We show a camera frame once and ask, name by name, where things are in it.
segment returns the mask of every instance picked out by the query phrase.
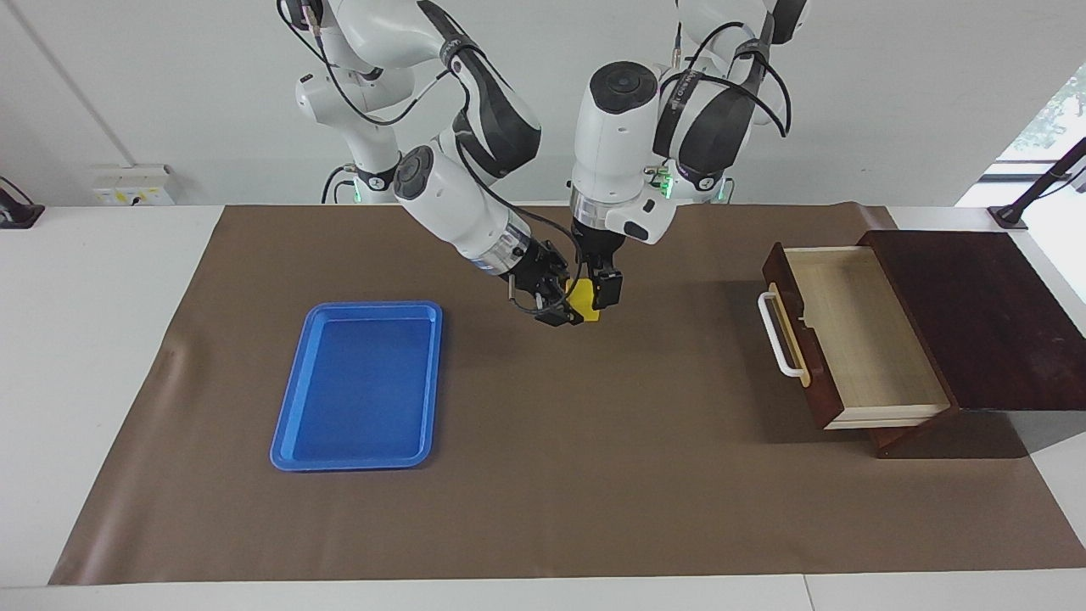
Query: tree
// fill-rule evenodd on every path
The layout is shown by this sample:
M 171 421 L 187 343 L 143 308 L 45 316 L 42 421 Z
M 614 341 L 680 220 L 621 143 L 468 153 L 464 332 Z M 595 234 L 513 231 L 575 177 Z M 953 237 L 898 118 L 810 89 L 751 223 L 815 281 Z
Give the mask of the tree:
M 1014 140 L 1011 148 L 1016 151 L 1051 148 L 1059 141 L 1060 136 L 1068 132 L 1068 127 L 1061 118 L 1069 113 L 1075 117 L 1086 115 L 1086 64 L 1056 92 L 1036 118 Z

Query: white handle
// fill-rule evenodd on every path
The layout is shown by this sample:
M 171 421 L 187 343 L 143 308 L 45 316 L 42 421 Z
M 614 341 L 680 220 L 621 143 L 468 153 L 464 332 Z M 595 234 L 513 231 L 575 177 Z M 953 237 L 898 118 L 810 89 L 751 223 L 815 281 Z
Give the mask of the white handle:
M 788 378 L 803 378 L 804 370 L 797 370 L 788 366 L 788 360 L 784 358 L 784 348 L 781 347 L 781 340 L 776 338 L 776 329 L 773 327 L 773 316 L 769 313 L 769 300 L 776 298 L 775 292 L 763 292 L 758 295 L 758 310 L 761 313 L 761 322 L 766 326 L 766 335 L 769 336 L 769 345 L 773 347 L 773 356 L 776 357 L 776 367 L 781 373 Z

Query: white wall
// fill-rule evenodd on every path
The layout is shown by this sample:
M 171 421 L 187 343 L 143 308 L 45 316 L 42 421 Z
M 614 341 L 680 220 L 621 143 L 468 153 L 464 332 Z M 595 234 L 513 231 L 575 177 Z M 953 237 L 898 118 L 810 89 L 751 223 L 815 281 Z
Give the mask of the white wall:
M 793 136 L 759 129 L 735 168 L 740 201 L 951 205 L 1086 60 L 1081 0 L 811 0 L 773 61 L 795 98 Z M 539 157 L 500 188 L 564 199 L 577 107 L 596 67 L 667 61 L 670 0 L 442 0 L 538 111 Z M 65 88 L 25 16 L 121 147 Z M 295 110 L 318 68 L 274 0 L 0 0 L 0 171 L 55 204 L 91 201 L 89 165 L 166 163 L 190 203 L 310 202 L 348 158 Z M 419 85 L 438 71 L 419 68 Z M 449 123 L 441 84 L 401 133 Z

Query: table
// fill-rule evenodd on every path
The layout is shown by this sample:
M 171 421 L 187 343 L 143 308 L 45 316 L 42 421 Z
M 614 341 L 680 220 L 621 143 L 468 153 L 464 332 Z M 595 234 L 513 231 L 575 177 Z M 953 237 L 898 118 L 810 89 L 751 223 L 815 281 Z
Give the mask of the table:
M 847 576 L 42 587 L 147 375 L 220 206 L 51 208 L 0 233 L 0 608 L 1071 609 L 1086 570 Z M 892 208 L 906 229 L 996 230 L 975 208 Z M 1083 303 L 1013 233 L 1068 314 Z M 1034 456 L 1086 538 L 1086 436 Z

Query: dark wooden box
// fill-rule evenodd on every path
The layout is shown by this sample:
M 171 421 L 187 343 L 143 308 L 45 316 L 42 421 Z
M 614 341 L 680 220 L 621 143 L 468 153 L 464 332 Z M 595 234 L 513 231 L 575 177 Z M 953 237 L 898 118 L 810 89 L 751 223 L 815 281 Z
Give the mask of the dark wooden box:
M 1086 340 L 1006 233 L 778 243 L 762 273 L 816 424 L 867 429 L 880 457 L 1018 458 L 1086 432 Z

